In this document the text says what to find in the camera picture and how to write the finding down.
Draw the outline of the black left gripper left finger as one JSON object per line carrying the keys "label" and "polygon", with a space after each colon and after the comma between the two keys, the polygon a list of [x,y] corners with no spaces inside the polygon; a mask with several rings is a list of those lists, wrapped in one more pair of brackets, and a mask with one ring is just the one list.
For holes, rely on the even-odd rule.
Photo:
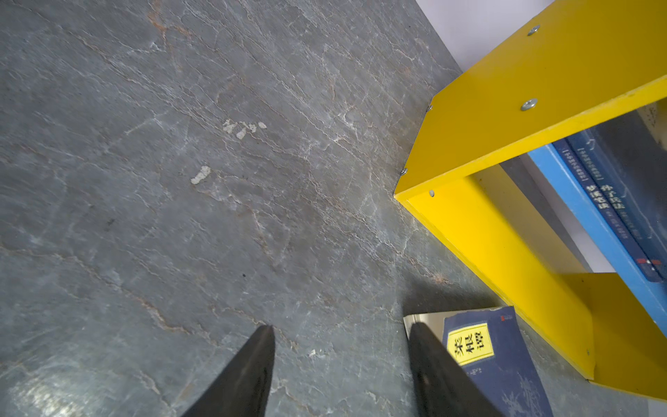
{"label": "black left gripper left finger", "polygon": [[193,417],[264,416],[274,357],[274,329],[262,325],[184,414]]}

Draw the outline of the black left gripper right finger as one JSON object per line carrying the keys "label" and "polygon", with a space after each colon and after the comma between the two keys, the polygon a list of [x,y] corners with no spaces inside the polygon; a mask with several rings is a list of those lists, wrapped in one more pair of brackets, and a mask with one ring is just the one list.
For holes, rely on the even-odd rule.
{"label": "black left gripper right finger", "polygon": [[500,416],[427,324],[410,328],[408,353],[419,416]]}

